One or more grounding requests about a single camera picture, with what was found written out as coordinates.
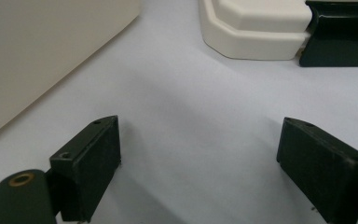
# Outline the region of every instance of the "black plastic part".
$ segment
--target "black plastic part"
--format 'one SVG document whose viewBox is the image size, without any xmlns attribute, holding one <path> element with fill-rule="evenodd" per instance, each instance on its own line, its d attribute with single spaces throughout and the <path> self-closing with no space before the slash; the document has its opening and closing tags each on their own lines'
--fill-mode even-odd
<svg viewBox="0 0 358 224">
<path fill-rule="evenodd" d="M 55 224 L 45 173 L 27 170 L 0 183 L 0 224 Z"/>
<path fill-rule="evenodd" d="M 117 116 L 93 121 L 51 156 L 52 179 L 70 180 L 62 188 L 62 220 L 90 222 L 120 163 Z"/>
<path fill-rule="evenodd" d="M 306 2 L 311 37 L 300 65 L 358 66 L 358 2 Z"/>
<path fill-rule="evenodd" d="M 356 149 L 313 124 L 285 118 L 277 160 L 326 222 L 357 222 Z"/>
</svg>

